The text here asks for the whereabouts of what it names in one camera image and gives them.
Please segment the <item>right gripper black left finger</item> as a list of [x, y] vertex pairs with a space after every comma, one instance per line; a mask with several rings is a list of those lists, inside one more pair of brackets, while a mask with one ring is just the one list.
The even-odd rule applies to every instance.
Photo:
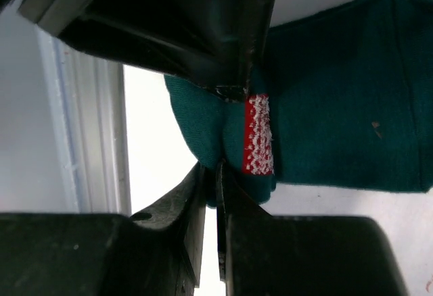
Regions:
[[175, 188], [120, 227], [112, 295], [193, 295], [200, 284], [206, 169], [196, 164]]

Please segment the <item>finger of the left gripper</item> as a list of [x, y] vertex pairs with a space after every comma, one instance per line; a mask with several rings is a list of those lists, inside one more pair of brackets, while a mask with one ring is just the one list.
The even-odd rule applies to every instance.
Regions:
[[23, 0], [77, 51], [170, 74], [228, 101], [248, 95], [275, 0]]

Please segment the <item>dark teal sock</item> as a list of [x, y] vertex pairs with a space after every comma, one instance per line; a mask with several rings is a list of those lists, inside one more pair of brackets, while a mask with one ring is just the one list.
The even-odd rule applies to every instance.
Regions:
[[432, 0], [354, 0], [270, 29], [241, 103], [164, 79], [190, 151], [257, 203], [279, 183], [432, 187]]

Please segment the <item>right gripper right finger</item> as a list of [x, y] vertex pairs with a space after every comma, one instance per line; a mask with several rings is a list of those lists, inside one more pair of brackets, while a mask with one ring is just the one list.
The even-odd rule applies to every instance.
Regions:
[[226, 295], [246, 295], [256, 285], [247, 274], [257, 275], [264, 262], [258, 230], [271, 216], [246, 194], [226, 162], [219, 163], [216, 179], [220, 280]]

